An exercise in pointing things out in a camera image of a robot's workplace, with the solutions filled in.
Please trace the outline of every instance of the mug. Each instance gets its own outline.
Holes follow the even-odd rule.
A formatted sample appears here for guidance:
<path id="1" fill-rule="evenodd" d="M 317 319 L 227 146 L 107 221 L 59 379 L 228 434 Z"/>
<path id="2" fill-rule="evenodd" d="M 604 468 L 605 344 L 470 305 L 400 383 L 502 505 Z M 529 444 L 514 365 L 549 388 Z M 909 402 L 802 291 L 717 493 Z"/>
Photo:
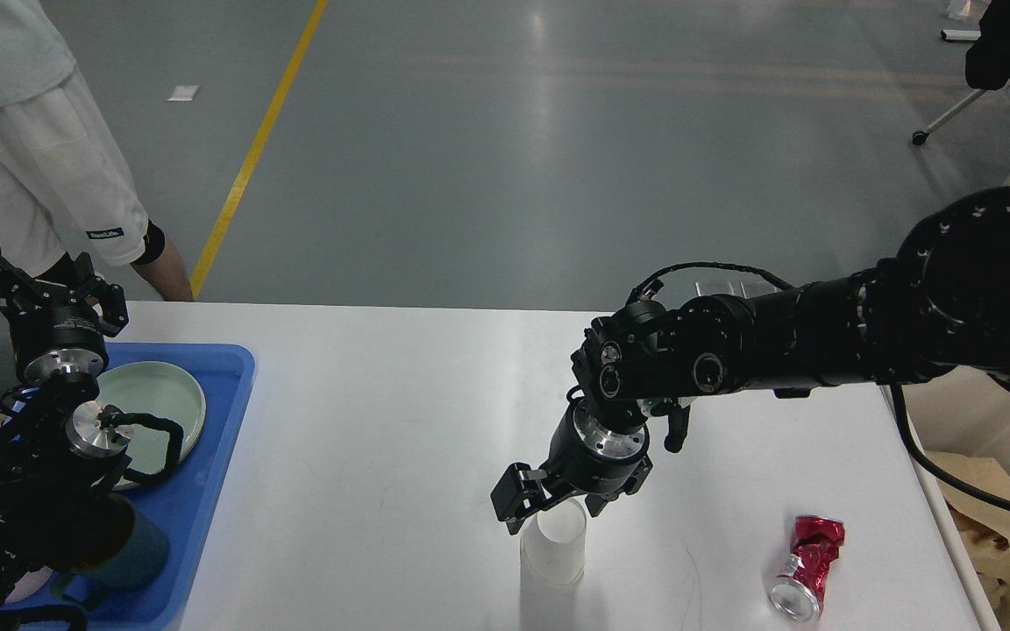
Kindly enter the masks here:
<path id="1" fill-rule="evenodd" d="M 49 584 L 54 598 L 79 604 L 92 611 L 100 606 L 112 590 L 129 592 L 141 590 L 156 580 L 166 566 L 170 555 L 170 539 L 133 504 L 120 495 L 110 495 L 113 502 L 123 506 L 123 532 L 127 538 L 115 554 L 97 562 L 82 561 L 71 571 L 58 574 Z M 88 581 L 91 590 L 83 600 L 66 595 L 65 590 L 78 575 Z"/>

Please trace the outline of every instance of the plastic tray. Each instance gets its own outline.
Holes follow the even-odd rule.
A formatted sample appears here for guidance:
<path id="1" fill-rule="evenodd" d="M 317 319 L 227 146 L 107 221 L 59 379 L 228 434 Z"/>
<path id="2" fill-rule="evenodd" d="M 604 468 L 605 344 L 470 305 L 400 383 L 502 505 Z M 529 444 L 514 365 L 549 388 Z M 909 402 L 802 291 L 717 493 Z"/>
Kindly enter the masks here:
<path id="1" fill-rule="evenodd" d="M 170 538 L 171 555 L 166 567 L 148 587 L 136 592 L 113 592 L 96 611 L 88 613 L 89 628 L 95 630 L 162 630 L 176 620 L 189 599 L 216 498 L 251 395 L 256 359 L 247 348 L 221 343 L 112 342 L 108 343 L 108 355 L 109 369 L 144 360 L 175 363 L 189 371 L 205 392 L 207 411 L 201 438 L 174 477 L 155 488 L 121 492 Z M 83 595 L 84 591 L 81 579 L 69 588 L 70 595 Z M 64 603 L 43 588 L 7 608 L 43 604 Z M 23 628 L 64 630 L 65 623 L 33 623 Z"/>

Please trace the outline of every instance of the concrete floor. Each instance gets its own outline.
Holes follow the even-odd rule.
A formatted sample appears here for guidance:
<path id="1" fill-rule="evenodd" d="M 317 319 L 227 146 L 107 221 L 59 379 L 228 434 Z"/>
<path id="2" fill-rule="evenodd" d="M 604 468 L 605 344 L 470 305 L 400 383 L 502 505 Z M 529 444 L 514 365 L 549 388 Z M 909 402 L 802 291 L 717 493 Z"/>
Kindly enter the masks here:
<path id="1" fill-rule="evenodd" d="M 314 4 L 43 4 L 192 268 Z M 332 0 L 199 298 L 603 311 L 681 260 L 871 267 L 1010 170 L 1006 92 L 910 146 L 967 92 L 945 8 Z"/>

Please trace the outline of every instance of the robotic arm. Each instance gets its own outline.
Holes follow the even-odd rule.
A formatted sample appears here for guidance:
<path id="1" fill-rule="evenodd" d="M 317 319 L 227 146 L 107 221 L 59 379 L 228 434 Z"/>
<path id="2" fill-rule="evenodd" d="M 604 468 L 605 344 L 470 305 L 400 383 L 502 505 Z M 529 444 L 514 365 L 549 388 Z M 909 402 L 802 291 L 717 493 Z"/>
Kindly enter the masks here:
<path id="1" fill-rule="evenodd" d="M 894 258 L 845 279 L 668 310 L 652 299 L 673 269 L 586 330 L 572 354 L 581 396 L 569 397 L 548 458 L 536 469 L 509 464 L 490 495 L 511 535 L 572 496 L 585 495 L 598 516 L 640 490 L 652 469 L 645 422 L 668 416 L 665 446 L 681 450 L 689 398 L 924 383 L 957 364 L 1010 391 L 1010 188 L 950 204 L 914 227 Z"/>
<path id="2" fill-rule="evenodd" d="M 96 378 L 108 364 L 103 338 L 123 330 L 127 304 L 123 289 L 97 276 L 87 254 L 76 259 L 76 270 L 73 287 L 43 283 L 0 250 L 0 311 L 10 323 L 21 383 L 11 404 L 3 400 L 9 418 L 0 428 L 0 607 L 25 572 L 68 571 L 107 550 L 124 511 L 109 497 L 120 477 L 157 484 L 179 460 L 180 424 L 96 402 Z M 135 424 L 170 435 L 161 471 L 128 468 L 125 448 Z M 73 607 L 0 611 L 3 630 L 47 620 L 87 627 Z"/>

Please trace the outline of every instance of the crushed soda can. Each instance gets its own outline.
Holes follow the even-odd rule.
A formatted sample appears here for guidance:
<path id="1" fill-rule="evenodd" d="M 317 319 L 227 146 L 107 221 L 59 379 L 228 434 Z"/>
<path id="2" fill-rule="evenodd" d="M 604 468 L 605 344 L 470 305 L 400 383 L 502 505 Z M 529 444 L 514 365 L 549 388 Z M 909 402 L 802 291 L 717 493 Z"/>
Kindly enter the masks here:
<path id="1" fill-rule="evenodd" d="M 810 622 L 825 608 L 828 567 L 840 555 L 844 523 L 801 515 L 794 520 L 794 535 L 785 569 L 770 582 L 770 602 L 779 614 L 794 622 Z"/>

